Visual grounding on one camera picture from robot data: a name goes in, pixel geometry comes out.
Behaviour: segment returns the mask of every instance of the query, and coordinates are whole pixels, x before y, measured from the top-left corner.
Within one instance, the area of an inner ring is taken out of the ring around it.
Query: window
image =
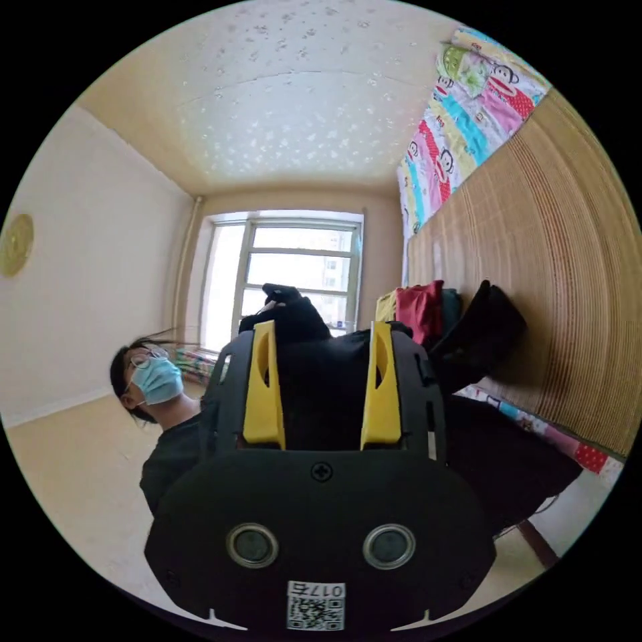
[[[214,223],[200,343],[219,352],[244,316],[265,304],[264,283],[309,297],[334,336],[356,329],[361,225],[315,218]]]

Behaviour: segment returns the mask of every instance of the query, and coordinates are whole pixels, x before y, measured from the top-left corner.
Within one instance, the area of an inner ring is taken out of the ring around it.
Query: screw
[[[332,466],[329,463],[320,461],[312,466],[312,479],[316,482],[327,482],[332,477]]]

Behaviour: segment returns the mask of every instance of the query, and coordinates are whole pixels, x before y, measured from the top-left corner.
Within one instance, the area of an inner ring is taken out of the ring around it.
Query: surgical mask
[[[146,367],[136,368],[131,383],[140,389],[149,406],[174,399],[183,392],[181,371],[167,358],[150,357]]]

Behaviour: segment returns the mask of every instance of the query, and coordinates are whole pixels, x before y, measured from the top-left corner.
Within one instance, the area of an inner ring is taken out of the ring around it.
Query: label sticker
[[[345,584],[288,582],[288,629],[343,631],[345,610]]]

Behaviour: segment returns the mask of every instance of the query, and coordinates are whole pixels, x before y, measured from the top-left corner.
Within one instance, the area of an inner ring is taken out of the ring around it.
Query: textured ceiling
[[[395,169],[457,23],[389,0],[253,0],[142,45],[80,104],[192,195]]]

